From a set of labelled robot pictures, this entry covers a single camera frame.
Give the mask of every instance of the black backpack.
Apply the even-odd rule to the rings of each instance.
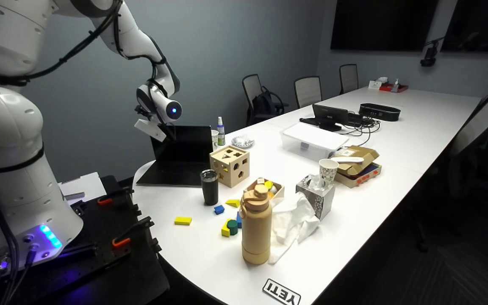
[[[271,95],[275,96],[280,101],[277,106],[278,108],[281,106],[280,114],[283,114],[283,103],[280,97],[276,93],[269,91],[265,86],[261,86],[261,91],[263,92],[252,100],[254,114],[279,114],[277,113],[277,107],[272,102]]]

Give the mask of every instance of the cup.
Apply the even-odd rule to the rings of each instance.
[[[206,169],[201,172],[201,186],[205,205],[213,206],[217,203],[217,172],[213,169]]]
[[[336,171],[338,170],[338,162],[331,159],[319,160],[319,175],[327,182],[335,181]]]
[[[212,149],[214,151],[216,151],[217,150],[217,137],[219,135],[219,131],[212,129],[211,134],[212,134]]]

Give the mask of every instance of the tv screen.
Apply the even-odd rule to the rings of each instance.
[[[488,52],[488,0],[459,0],[442,51]]]
[[[332,50],[421,51],[438,0],[338,0]]]

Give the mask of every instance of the white container lid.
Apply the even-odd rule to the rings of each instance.
[[[282,132],[285,136],[298,139],[316,147],[335,151],[347,142],[349,137],[314,127],[306,123],[296,123]]]

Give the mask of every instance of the yellow block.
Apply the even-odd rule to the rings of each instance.
[[[227,200],[225,201],[225,204],[232,207],[240,207],[240,200]]]
[[[230,219],[227,219],[223,227],[221,228],[221,235],[225,237],[231,236],[231,233],[229,232],[229,228],[227,227],[227,222],[229,222]]]
[[[272,181],[269,181],[269,180],[265,181],[265,186],[267,187],[267,189],[271,189],[273,185],[275,185],[275,184],[272,183]]]
[[[175,225],[189,226],[190,224],[191,224],[191,217],[175,218]]]

